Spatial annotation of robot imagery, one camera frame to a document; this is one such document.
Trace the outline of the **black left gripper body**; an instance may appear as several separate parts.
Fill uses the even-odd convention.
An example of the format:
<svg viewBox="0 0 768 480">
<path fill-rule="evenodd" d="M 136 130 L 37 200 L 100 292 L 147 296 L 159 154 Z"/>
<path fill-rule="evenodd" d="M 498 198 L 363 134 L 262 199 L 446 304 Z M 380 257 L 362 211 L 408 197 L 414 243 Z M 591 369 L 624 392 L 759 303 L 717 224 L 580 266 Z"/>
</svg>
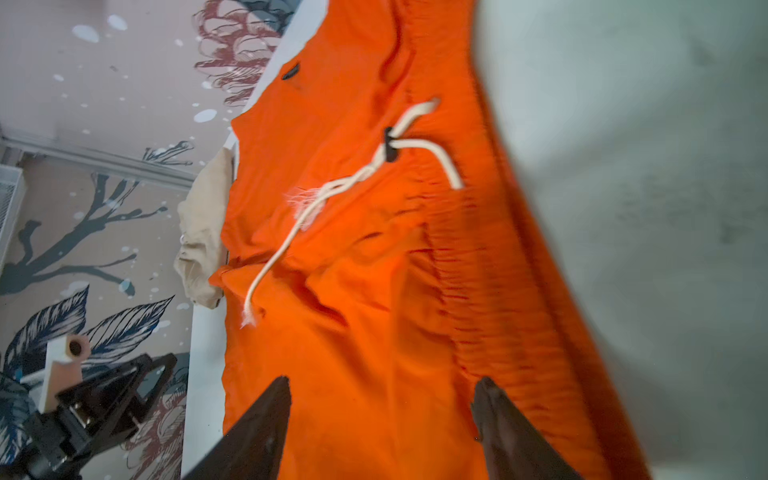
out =
<svg viewBox="0 0 768 480">
<path fill-rule="evenodd" d="M 2 479 L 81 479 L 90 455 L 90 432 L 71 413 L 34 413 L 24 427 L 30 442 L 8 465 Z"/>
</svg>

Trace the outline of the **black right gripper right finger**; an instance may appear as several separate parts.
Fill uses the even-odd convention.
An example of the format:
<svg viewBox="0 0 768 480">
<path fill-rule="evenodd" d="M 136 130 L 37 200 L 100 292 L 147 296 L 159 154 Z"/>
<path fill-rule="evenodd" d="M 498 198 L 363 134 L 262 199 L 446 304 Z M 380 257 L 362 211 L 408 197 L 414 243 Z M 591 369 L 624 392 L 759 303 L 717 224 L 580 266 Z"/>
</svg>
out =
<svg viewBox="0 0 768 480">
<path fill-rule="evenodd" d="M 484 377 L 475 385 L 471 413 L 491 479 L 581 477 L 491 378 Z"/>
</svg>

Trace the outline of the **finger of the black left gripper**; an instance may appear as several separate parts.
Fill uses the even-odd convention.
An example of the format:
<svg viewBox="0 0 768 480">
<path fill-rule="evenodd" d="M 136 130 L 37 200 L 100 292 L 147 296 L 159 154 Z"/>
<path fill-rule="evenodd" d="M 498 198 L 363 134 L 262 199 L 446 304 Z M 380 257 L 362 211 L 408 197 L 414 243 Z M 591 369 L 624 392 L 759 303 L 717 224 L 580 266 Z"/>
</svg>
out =
<svg viewBox="0 0 768 480">
<path fill-rule="evenodd" d="M 132 438 L 151 416 L 176 364 L 174 354 L 142 354 L 58 393 L 63 452 L 96 456 Z"/>
</svg>

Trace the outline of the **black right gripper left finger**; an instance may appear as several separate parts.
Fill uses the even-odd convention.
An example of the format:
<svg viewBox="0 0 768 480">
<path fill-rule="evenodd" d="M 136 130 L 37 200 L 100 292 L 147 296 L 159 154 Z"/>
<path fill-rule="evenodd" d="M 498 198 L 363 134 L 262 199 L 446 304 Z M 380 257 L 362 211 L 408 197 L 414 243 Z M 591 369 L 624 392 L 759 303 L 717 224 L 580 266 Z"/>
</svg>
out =
<svg viewBox="0 0 768 480">
<path fill-rule="evenodd" d="M 192 480 L 271 480 L 278 477 L 292 396 L 289 379 L 276 378 L 185 476 Z"/>
</svg>

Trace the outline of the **beige shorts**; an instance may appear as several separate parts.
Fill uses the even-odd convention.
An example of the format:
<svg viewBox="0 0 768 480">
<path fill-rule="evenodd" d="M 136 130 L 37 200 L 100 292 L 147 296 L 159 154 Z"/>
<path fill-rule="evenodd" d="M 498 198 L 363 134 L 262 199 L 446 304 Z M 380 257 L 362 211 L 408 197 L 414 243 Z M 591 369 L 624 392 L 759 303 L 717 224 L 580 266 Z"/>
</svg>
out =
<svg viewBox="0 0 768 480">
<path fill-rule="evenodd" d="M 177 208 L 181 237 L 174 269 L 186 297 L 208 309 L 216 308 L 223 298 L 222 289 L 212 285 L 210 278 L 228 256 L 221 232 L 233 180 L 234 155 L 223 148 L 197 175 Z"/>
</svg>

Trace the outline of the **orange shorts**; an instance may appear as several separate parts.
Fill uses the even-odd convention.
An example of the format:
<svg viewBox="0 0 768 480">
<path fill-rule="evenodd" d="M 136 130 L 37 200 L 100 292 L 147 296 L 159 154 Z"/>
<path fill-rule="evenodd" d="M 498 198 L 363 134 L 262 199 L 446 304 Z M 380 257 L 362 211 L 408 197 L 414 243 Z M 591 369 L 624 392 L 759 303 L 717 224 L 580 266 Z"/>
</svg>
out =
<svg viewBox="0 0 768 480">
<path fill-rule="evenodd" d="M 479 380 L 585 479 L 649 472 L 498 138 L 471 1 L 332 1 L 233 123 L 223 425 L 276 378 L 282 479 L 484 479 Z"/>
</svg>

